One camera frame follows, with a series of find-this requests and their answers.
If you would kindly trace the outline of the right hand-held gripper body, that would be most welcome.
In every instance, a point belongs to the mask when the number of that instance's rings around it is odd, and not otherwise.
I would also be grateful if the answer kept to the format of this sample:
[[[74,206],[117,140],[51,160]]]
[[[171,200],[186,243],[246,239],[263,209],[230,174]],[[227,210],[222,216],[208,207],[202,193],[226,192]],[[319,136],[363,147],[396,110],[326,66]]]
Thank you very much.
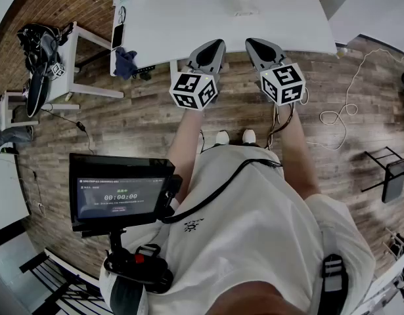
[[[258,73],[259,88],[277,106],[303,98],[305,78],[297,63],[288,63],[286,53],[276,44],[259,38],[245,40],[246,51]]]

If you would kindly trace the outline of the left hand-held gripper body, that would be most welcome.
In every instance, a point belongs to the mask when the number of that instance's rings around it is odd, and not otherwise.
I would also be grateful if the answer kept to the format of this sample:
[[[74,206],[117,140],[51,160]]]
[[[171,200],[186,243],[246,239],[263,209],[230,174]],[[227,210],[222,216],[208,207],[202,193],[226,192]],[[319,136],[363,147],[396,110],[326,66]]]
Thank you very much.
[[[180,72],[171,75],[169,93],[179,108],[202,111],[219,94],[225,42],[211,40],[193,50]]]

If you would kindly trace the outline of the white cloth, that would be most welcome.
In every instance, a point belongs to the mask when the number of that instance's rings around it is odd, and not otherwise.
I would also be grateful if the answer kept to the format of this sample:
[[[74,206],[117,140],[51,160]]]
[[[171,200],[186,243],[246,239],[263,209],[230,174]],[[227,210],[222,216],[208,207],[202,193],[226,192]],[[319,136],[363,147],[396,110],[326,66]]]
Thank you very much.
[[[231,11],[233,16],[250,16],[259,13],[252,0],[231,0]]]

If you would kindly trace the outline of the person's right forearm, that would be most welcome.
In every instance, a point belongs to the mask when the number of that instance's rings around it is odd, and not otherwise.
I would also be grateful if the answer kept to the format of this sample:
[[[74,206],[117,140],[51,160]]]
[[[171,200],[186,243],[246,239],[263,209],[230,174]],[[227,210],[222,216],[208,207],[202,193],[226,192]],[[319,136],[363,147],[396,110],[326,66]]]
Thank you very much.
[[[285,123],[290,114],[292,118],[289,124],[279,132],[284,178],[305,200],[321,193],[319,179],[298,113],[295,110],[292,112],[289,105],[279,107],[281,123]]]

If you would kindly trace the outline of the person's left forearm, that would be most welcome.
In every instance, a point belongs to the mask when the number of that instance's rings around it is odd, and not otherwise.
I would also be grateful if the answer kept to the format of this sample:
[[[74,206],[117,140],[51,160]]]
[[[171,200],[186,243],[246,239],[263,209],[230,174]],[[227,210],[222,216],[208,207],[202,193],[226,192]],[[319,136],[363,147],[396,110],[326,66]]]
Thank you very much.
[[[203,119],[203,112],[185,110],[168,151],[168,159],[175,166],[175,174],[183,179],[176,195],[178,201],[183,201],[188,193]]]

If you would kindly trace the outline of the crumpled dark blue cloth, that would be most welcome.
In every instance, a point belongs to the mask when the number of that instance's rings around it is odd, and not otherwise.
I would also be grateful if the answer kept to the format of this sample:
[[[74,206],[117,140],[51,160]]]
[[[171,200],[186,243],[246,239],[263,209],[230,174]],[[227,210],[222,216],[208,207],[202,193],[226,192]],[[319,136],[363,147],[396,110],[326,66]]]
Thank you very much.
[[[116,63],[114,69],[114,75],[128,80],[130,77],[136,74],[137,66],[134,63],[134,58],[137,52],[126,52],[123,47],[118,47],[115,50]]]

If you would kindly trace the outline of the black smartphone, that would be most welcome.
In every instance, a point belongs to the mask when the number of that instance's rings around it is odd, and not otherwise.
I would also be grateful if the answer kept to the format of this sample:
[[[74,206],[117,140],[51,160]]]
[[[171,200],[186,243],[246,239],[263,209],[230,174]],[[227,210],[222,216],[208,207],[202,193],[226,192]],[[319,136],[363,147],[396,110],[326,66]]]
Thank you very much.
[[[123,33],[124,33],[124,24],[119,24],[114,28],[112,35],[112,50],[122,46]]]

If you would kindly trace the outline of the white side table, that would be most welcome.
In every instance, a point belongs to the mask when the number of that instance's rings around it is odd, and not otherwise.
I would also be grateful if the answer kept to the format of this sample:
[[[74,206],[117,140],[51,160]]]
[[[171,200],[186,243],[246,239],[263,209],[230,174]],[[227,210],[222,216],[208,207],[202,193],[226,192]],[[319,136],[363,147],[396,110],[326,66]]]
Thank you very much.
[[[124,94],[121,91],[102,89],[89,85],[77,84],[74,82],[74,70],[78,38],[82,37],[107,50],[111,49],[111,44],[109,41],[79,27],[76,22],[74,22],[73,24],[74,28],[71,34],[68,35],[67,42],[65,42],[65,44],[63,44],[63,46],[59,47],[58,49],[58,53],[60,54],[62,63],[64,64],[65,74],[62,77],[58,77],[49,83],[49,92],[44,105],[68,93],[105,96],[109,98],[123,98]]]

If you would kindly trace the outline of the black chest-mounted monitor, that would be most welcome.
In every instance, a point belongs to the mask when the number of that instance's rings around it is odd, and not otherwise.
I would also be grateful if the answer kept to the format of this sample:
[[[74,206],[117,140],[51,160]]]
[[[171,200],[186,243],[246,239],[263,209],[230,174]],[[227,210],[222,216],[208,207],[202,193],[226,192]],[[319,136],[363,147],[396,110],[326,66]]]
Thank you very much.
[[[72,229],[106,234],[160,221],[182,181],[168,159],[71,153]]]

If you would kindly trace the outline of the black folding chair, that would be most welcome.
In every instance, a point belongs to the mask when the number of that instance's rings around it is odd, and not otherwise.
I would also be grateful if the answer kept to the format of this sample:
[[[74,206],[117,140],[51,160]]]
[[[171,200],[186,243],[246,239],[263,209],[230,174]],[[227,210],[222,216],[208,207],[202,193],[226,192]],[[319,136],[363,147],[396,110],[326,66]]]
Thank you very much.
[[[382,187],[382,203],[389,203],[399,198],[404,187],[404,157],[401,157],[394,150],[386,146],[384,150],[389,151],[388,154],[375,157],[370,152],[365,151],[364,154],[373,160],[378,166],[384,170],[384,180],[376,183],[368,188],[361,190],[361,193],[368,192],[372,189]],[[395,161],[383,164],[380,160],[390,157],[396,157]]]

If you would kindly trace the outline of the person's white t-shirt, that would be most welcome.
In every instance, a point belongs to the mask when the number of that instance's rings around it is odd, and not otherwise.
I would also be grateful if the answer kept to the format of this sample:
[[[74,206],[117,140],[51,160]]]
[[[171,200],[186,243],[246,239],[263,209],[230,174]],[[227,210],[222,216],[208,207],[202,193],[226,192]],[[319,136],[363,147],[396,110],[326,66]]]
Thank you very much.
[[[341,315],[351,315],[372,281],[375,259],[346,204],[326,195],[302,199],[281,169],[260,163],[276,155],[253,146],[222,145],[197,159],[189,194],[175,203],[183,213],[220,186],[224,191],[201,210],[165,225],[129,231],[125,247],[157,243],[173,273],[163,294],[131,299],[131,281],[101,270],[100,290],[115,315],[205,315],[224,291],[244,282],[272,284],[302,311],[309,309],[329,227],[347,269],[348,296]]]

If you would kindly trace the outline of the black equipment pile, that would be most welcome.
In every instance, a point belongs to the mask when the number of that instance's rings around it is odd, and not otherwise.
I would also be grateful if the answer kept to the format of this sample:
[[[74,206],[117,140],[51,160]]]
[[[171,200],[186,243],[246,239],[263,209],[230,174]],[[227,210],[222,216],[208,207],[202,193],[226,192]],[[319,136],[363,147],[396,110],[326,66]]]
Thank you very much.
[[[30,73],[26,101],[28,117],[33,117],[44,105],[49,83],[56,79],[51,66],[57,62],[62,63],[58,49],[67,42],[73,28],[72,22],[63,29],[30,23],[17,31],[17,38],[25,56],[25,66]]]

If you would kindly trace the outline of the small white stand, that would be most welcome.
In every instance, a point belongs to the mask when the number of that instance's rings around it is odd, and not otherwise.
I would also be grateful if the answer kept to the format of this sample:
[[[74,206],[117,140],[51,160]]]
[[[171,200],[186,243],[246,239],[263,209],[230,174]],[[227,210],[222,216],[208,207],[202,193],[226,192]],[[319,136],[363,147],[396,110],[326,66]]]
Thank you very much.
[[[39,121],[14,122],[13,110],[17,106],[25,105],[26,97],[21,91],[5,91],[0,98],[0,131],[11,127],[27,127],[39,124]]]

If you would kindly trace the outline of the black metal railing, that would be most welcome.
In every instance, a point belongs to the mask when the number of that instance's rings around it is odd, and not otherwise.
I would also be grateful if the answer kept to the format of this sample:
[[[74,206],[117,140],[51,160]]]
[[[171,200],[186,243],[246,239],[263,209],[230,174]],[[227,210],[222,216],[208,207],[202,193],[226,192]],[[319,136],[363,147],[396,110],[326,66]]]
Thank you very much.
[[[113,315],[96,277],[45,249],[19,267],[44,286],[49,295],[32,315]]]

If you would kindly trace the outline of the black monitor mount clamp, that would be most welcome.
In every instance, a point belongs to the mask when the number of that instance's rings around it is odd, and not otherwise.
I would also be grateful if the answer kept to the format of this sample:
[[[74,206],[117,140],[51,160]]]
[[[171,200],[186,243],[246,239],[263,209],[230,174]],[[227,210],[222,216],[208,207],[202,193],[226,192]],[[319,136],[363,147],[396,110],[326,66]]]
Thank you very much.
[[[82,238],[109,236],[110,250],[106,251],[103,267],[111,274],[145,286],[152,293],[165,293],[172,284],[173,274],[166,260],[159,256],[160,247],[154,243],[139,246],[130,253],[122,246],[121,235],[126,229],[112,231],[83,231]]]

